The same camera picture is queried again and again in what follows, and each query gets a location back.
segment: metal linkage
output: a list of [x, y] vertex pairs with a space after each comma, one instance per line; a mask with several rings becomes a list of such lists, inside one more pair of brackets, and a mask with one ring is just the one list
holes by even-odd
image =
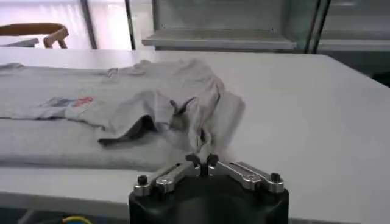
[[210, 154], [203, 165], [197, 156], [187, 156], [187, 161], [164, 167], [154, 175], [139, 176], [134, 185], [136, 196], [146, 196], [151, 193], [153, 187], [157, 187], [161, 193], [167, 194], [175, 190], [175, 185], [185, 177], [200, 176], [202, 167], [205, 165], [206, 173], [202, 175], [217, 176], [227, 175], [241, 183], [243, 188], [257, 190], [259, 187], [271, 193], [284, 191], [283, 179], [277, 173], [267, 174], [246, 163], [228, 163], [219, 161], [218, 156]]
[[172, 192], [175, 185], [184, 177], [199, 175], [200, 166], [185, 161], [164, 167], [150, 177], [139, 176], [133, 192], [136, 196], [146, 196], [151, 193], [153, 187], [159, 187], [163, 193]]
[[271, 175], [260, 171], [246, 163], [227, 163], [218, 161], [208, 166], [209, 175], [228, 175], [243, 185], [248, 190], [256, 190], [263, 187], [271, 193], [284, 191], [283, 179], [277, 173]]

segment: wooden chair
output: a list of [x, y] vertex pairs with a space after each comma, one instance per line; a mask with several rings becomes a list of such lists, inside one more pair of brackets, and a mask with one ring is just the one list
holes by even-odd
[[0, 35], [3, 36], [35, 34], [48, 34], [43, 39], [45, 48], [53, 48], [52, 45], [56, 41], [61, 48], [67, 48], [64, 39], [69, 35], [68, 29], [59, 23], [19, 23], [0, 26]]

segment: screw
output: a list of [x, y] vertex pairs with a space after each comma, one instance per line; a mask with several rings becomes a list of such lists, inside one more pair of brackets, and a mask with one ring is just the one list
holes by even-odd
[[271, 181], [272, 182], [275, 182], [275, 183], [278, 183], [280, 182], [281, 178], [280, 178], [280, 175], [278, 173], [271, 173]]
[[137, 182], [141, 186], [147, 185], [147, 176], [145, 176], [145, 175], [138, 176]]

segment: glass panel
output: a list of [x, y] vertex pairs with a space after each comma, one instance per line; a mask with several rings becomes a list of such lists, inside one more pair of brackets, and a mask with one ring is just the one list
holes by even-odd
[[[11, 23], [61, 23], [68, 28], [68, 48], [90, 48], [90, 41], [77, 0], [0, 0], [0, 25]], [[36, 47], [44, 47], [42, 38]]]
[[388, 0], [332, 0], [318, 52], [367, 75], [389, 72], [389, 8]]
[[89, 0], [99, 49], [131, 49], [124, 0]]
[[142, 44], [142, 39], [153, 34], [152, 0], [130, 0], [135, 46], [137, 49], [153, 49]]

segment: yellow cable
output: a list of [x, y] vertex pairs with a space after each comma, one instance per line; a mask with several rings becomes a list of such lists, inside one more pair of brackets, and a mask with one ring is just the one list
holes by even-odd
[[72, 221], [80, 221], [80, 222], [84, 222], [85, 224], [92, 224], [91, 221], [89, 221], [88, 219], [82, 216], [70, 216], [62, 220], [63, 223], [72, 222]]

